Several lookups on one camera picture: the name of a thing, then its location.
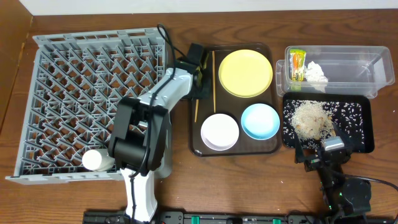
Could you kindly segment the wooden chopstick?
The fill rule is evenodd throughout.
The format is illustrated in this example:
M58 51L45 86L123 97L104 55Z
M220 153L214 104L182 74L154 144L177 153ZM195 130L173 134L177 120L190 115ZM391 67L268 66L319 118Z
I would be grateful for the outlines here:
M199 99L196 100L195 102L195 118L194 118L194 122L197 122L197 118L198 118L198 107L199 107Z
M216 71L215 71L215 51L211 51L212 56L212 89L213 89L213 112L216 113Z

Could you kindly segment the rice food waste pile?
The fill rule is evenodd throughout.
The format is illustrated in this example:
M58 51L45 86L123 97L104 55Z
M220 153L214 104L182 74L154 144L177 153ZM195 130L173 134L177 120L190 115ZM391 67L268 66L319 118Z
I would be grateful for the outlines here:
M298 138L303 141L335 137L331 113L318 101L299 101L295 106L290 124Z

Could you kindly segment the yellow round plate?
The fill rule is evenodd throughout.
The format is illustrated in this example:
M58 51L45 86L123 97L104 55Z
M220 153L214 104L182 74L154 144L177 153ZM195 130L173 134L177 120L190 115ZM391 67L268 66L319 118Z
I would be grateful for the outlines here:
M228 54L218 69L221 86L240 98L265 92L273 79L270 61L255 50L242 49Z

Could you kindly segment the light blue bowl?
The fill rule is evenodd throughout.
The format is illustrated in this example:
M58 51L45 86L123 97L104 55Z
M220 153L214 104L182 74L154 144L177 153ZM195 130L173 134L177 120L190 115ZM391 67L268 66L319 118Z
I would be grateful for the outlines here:
M241 116L241 127L252 139L268 140L274 137L280 128L277 111L270 105L256 103L248 106Z

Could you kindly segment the white tissue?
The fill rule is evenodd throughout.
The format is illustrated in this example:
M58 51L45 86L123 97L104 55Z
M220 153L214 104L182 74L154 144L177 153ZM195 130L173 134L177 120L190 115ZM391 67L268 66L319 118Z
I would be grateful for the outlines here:
M314 61L310 62L305 69L304 78L310 83L314 89L325 93L325 87L327 86L328 79L323 73L321 66Z

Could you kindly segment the yellow green snack wrapper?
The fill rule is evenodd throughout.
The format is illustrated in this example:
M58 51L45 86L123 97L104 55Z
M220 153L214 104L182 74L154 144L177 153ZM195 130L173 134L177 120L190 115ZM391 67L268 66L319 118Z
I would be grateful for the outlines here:
M306 51L302 49L290 49L290 67L292 69L292 81L302 82L305 73Z

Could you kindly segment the white paper cup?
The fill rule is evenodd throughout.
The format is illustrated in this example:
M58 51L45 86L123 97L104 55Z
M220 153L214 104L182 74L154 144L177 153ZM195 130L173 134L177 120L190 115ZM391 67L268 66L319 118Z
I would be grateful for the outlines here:
M82 157L84 168L91 171L106 171L114 166L114 158L108 154L107 149L90 149Z

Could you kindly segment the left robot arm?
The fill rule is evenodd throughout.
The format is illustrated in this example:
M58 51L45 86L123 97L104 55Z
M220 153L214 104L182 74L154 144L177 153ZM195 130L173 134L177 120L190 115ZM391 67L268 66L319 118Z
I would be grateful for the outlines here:
M182 98L208 96L210 79L203 73L208 50L191 44L147 93L122 98L114 117L108 154L123 175L127 207L125 223L149 223L157 210L155 171L171 142L170 112Z

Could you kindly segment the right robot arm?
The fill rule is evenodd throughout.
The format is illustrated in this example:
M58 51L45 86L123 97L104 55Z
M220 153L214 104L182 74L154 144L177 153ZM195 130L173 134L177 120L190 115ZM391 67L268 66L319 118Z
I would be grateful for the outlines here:
M295 139L295 162L305 171L318 173L323 199L330 209L328 222L364 215L371 210L371 184L367 180L348 177L341 165L349 161L352 145L337 136L322 141L313 154L305 155L301 142Z

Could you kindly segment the black waste tray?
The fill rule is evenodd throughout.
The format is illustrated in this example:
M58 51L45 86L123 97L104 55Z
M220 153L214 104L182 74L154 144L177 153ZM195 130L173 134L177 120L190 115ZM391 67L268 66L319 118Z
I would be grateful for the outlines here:
M324 93L290 92L283 96L283 143L294 148L294 112L302 103L312 101L322 105L331 120L342 130L354 144L354 152L373 152L374 134L371 116L371 105L365 96L333 95Z

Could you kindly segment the clear plastic waste bin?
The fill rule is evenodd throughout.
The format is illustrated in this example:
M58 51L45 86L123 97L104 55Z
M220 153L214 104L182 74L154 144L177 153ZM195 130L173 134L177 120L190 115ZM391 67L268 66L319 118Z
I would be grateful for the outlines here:
M276 91L322 93L306 81L292 81L290 49L306 51L305 69L312 61L319 64L328 79L325 93L377 97L381 88L395 83L396 76L390 50L384 46L293 45L285 50L285 58L275 66Z

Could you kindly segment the grey dishwasher rack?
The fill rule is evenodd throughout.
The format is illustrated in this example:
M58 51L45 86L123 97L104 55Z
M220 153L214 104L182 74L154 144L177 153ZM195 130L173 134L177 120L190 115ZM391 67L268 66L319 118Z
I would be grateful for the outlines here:
M169 46L156 28L36 35L38 45L11 182L63 184L121 180L92 172L83 155L110 140L119 100L149 91L163 76Z

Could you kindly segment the dark brown serving tray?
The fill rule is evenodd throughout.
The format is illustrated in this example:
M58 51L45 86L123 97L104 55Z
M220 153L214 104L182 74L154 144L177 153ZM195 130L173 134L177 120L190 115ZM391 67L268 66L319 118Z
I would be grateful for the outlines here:
M211 51L215 51L215 71L216 71L216 113L223 113L235 119L238 125L241 124L241 116L243 111L255 103L264 103L272 106L279 111L279 103L277 93L274 87L275 81L271 82L270 87L262 94L253 98L240 98L228 93L222 86L218 78L218 69L222 60L231 52L242 49L255 50L263 54L270 62L272 61L272 53L270 48L263 43L237 44L237 45L214 45L208 48L208 60L206 72L210 75L210 96L199 100L198 118L195 118L195 102L190 101L190 137L189 146L192 153L198 157L215 157L215 156L242 156L250 154L272 154L282 146L282 131L268 140L255 140L250 138L242 129L239 130L239 139L237 143L226 151L214 151L207 147L201 140L200 129L207 117L214 114L213 112L213 89L212 89L212 56Z

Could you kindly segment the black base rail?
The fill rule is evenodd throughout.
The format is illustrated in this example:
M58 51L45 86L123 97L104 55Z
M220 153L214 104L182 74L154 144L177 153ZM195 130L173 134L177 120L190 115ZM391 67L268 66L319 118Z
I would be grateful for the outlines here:
M112 224L126 223L123 212L85 212L83 224ZM161 212L156 214L149 222L150 224L304 224L304 223L326 223L321 218L290 213L283 216L249 216L249 215L215 215L215 214L192 214L183 212Z

